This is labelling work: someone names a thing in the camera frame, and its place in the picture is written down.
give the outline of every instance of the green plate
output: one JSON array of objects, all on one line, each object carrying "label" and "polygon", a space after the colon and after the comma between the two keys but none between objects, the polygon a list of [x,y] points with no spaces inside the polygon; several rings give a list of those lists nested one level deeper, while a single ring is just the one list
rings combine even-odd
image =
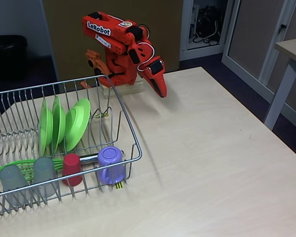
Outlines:
[{"label": "green plate", "polygon": [[54,99],[53,104],[53,151],[56,152],[58,144],[61,143],[65,136],[65,127],[66,127],[66,113],[64,108],[61,106],[60,99],[58,96]]},{"label": "green plate", "polygon": [[71,151],[82,138],[90,118],[91,105],[88,99],[79,100],[66,114],[65,149]]},{"label": "green plate", "polygon": [[39,115],[39,151],[43,156],[45,149],[51,143],[53,134],[53,114],[48,109],[46,99],[43,100]]}]

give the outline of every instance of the wire dish rack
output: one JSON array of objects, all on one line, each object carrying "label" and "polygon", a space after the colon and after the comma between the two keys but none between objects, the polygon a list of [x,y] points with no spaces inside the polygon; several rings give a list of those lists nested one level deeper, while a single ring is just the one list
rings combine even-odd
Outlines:
[{"label": "wire dish rack", "polygon": [[[39,113],[43,99],[47,100],[49,108],[52,107],[54,97],[57,95],[65,112],[69,111],[74,104],[82,98],[88,98],[91,103],[91,115],[87,129],[74,150],[68,152],[64,144],[59,144],[56,152],[50,146],[45,152],[45,157],[60,159],[67,154],[75,153],[80,157],[93,157],[100,149],[106,146],[116,146],[124,151],[124,160],[120,163],[104,167],[97,167],[97,163],[83,165],[82,171],[77,174],[62,177],[61,172],[57,178],[38,184],[29,183],[29,186],[3,192],[0,182],[0,216],[4,213],[17,212],[19,208],[32,208],[35,205],[47,204],[52,199],[61,201],[62,197],[99,188],[103,191],[103,185],[99,180],[98,172],[103,168],[112,168],[115,165],[123,165],[125,179],[131,175],[132,162],[142,157],[142,150],[138,142],[133,125],[127,114],[125,106],[116,88],[111,82],[109,94],[104,99],[101,88],[98,86],[98,78],[107,76],[94,76],[56,82],[40,86],[32,86],[17,90],[0,92],[0,166],[12,161],[37,159],[39,154]],[[83,88],[81,83],[86,83],[91,88]],[[78,186],[65,186],[61,180],[81,175],[82,181]],[[40,193],[38,187],[51,184],[55,194],[51,197]]]}]

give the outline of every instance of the gray cup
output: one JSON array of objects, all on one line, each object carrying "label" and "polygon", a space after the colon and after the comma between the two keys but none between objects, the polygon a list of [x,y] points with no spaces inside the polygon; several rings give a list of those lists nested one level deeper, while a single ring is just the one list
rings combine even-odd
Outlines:
[{"label": "gray cup", "polygon": [[[38,158],[34,162],[34,183],[38,184],[47,180],[56,178],[56,171],[54,168],[54,162],[50,158]],[[58,187],[58,182],[54,182],[54,187]],[[51,184],[44,184],[34,188],[34,191],[40,194],[43,198],[48,198],[55,194],[54,188]]]},{"label": "gray cup", "polygon": [[[8,165],[5,168],[3,168],[0,171],[0,180],[2,182],[4,192],[15,190],[15,189],[22,188],[29,185],[25,177],[23,176],[21,170],[16,165]],[[25,198],[28,200],[28,202],[30,202],[31,195],[27,190],[13,193],[20,203],[16,201],[16,199],[13,197],[12,194],[8,194],[6,195],[6,197],[14,206],[16,206],[17,204],[24,205],[25,200],[21,192],[25,196]]]}]

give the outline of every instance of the plastic cup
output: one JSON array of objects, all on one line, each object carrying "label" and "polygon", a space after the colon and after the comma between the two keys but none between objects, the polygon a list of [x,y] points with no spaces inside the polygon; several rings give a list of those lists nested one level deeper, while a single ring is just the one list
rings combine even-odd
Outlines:
[{"label": "plastic cup", "polygon": [[[76,154],[66,155],[64,158],[63,176],[76,174],[79,172],[81,172],[80,157]],[[69,183],[71,186],[77,186],[79,183],[81,183],[81,181],[81,175],[69,179]],[[63,183],[68,185],[66,179],[63,180]]]},{"label": "plastic cup", "polygon": [[[56,178],[56,172],[54,168],[54,162],[50,158],[38,158],[34,162],[34,183],[38,184],[47,180]],[[55,190],[51,184],[43,184],[34,188],[37,193],[37,189],[43,197],[50,197],[55,194]]]},{"label": "plastic cup", "polygon": [[[117,147],[105,147],[98,154],[99,166],[119,163],[123,160],[122,151]],[[124,166],[116,165],[99,171],[99,178],[103,184],[116,184],[125,178]]]},{"label": "plastic cup", "polygon": [[[0,171],[0,180],[2,182],[4,192],[15,190],[29,185],[21,170],[16,165],[8,165],[5,168],[3,168]],[[13,193],[22,205],[25,203],[25,200],[20,192],[22,192],[27,201],[30,201],[31,195],[27,190]],[[7,194],[6,197],[12,205],[16,206],[18,204],[18,202],[15,200],[12,194]]]}]

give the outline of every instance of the cabinet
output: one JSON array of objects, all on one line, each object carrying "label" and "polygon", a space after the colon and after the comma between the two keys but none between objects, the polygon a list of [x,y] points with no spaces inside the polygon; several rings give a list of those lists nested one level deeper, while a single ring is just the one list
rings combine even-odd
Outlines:
[{"label": "cabinet", "polygon": [[184,0],[180,61],[222,53],[234,0]]},{"label": "cabinet", "polygon": [[[222,62],[271,102],[288,58],[276,42],[296,38],[296,0],[235,0]],[[296,126],[296,80],[281,111]]]}]

